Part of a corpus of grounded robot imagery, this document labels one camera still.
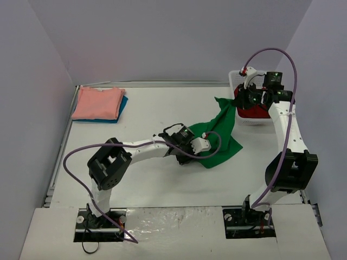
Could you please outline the green t shirt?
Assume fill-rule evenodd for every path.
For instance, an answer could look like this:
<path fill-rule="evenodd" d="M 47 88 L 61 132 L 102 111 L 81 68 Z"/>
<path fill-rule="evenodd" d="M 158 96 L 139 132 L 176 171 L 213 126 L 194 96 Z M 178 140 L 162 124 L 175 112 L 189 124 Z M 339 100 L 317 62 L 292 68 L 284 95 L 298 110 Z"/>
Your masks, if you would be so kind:
<path fill-rule="evenodd" d="M 233 100 L 216 97 L 215 101 L 219 105 L 219 113 L 208 122 L 199 122 L 189 127 L 196 137 L 201 137 L 203 133 L 208 136 L 211 149 L 201 153 L 201 156 L 208 158 L 198 161 L 205 168 L 218 166 L 242 150 L 242 145 L 232 137 L 236 112 Z"/>

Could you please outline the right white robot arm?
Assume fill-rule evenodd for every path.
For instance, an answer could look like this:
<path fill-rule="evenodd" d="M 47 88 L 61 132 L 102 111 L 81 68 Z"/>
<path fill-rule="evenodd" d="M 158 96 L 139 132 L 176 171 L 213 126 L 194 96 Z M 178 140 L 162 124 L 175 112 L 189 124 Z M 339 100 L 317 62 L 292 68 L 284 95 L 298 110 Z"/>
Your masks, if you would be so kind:
<path fill-rule="evenodd" d="M 267 166 L 263 184 L 246 198 L 249 205 L 240 211 L 241 219 L 252 224 L 259 219 L 260 212 L 269 211 L 281 198 L 307 187 L 318 166 L 318 157 L 309 152 L 303 141 L 294 93 L 284 89 L 281 72 L 247 67 L 245 71 L 232 70 L 228 76 L 237 118 L 245 122 L 240 111 L 264 109 L 274 125 L 278 143 L 278 155 Z"/>

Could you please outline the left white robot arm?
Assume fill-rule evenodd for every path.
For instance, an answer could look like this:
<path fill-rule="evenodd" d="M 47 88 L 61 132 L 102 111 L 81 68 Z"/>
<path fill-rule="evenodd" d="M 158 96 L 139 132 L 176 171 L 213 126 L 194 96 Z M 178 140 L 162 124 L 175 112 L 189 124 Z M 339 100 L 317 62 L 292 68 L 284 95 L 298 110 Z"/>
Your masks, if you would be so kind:
<path fill-rule="evenodd" d="M 174 155 L 182 165 L 189 162 L 191 157 L 184 155 L 170 145 L 178 147 L 185 153 L 199 156 L 206 143 L 207 141 L 200 136 L 194 137 L 194 133 L 186 126 L 171 135 L 163 130 L 162 133 L 154 135 L 152 139 L 125 142 L 125 147 L 111 147 L 110 144 L 121 144 L 116 138 L 107 140 L 106 146 L 101 147 L 87 163 L 93 196 L 91 202 L 88 203 L 91 211 L 90 221 L 96 226 L 107 224 L 111 191 L 120 183 L 130 165 L 169 155 Z"/>

